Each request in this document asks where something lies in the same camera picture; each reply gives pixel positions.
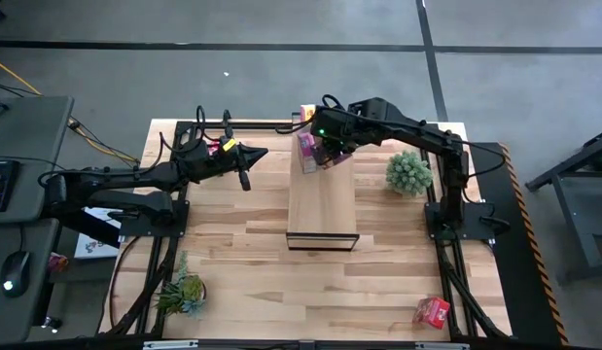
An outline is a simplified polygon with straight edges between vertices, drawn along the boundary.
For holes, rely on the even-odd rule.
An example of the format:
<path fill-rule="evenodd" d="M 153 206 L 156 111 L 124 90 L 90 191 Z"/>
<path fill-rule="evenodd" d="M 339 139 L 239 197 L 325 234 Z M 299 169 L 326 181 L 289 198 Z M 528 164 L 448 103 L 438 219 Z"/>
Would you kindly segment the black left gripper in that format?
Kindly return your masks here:
<path fill-rule="evenodd" d="M 206 144 L 207 160 L 203 179 L 237 172 L 242 189 L 251 190 L 248 170 L 257 164 L 267 153 L 268 148 L 242 145 L 233 137 L 222 136 Z"/>

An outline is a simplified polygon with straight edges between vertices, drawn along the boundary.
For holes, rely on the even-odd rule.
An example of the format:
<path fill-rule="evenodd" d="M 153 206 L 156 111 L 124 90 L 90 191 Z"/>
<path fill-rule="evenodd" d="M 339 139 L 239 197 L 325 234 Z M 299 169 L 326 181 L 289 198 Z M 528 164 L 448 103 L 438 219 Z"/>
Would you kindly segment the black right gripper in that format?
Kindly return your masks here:
<path fill-rule="evenodd" d="M 351 157 L 344 145 L 353 144 L 355 116 L 343 109 L 317 106 L 310 123 L 310 133 L 320 137 L 313 145 L 313 157 L 323 169 L 334 167 Z"/>

